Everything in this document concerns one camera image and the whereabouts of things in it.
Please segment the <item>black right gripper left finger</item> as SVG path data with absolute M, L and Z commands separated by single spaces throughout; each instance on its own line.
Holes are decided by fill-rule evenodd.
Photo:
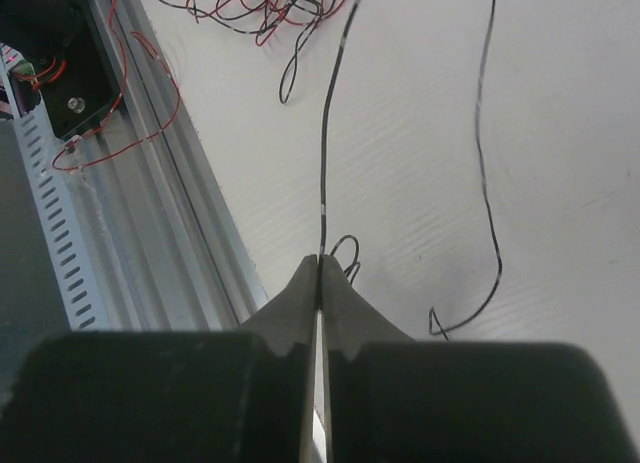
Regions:
M 26 357 L 5 462 L 309 462 L 318 262 L 227 331 L 74 332 Z

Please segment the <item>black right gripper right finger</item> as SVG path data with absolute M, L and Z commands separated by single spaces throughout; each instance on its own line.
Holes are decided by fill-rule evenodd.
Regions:
M 332 462 L 635 462 L 607 380 L 562 343 L 427 342 L 320 263 Z

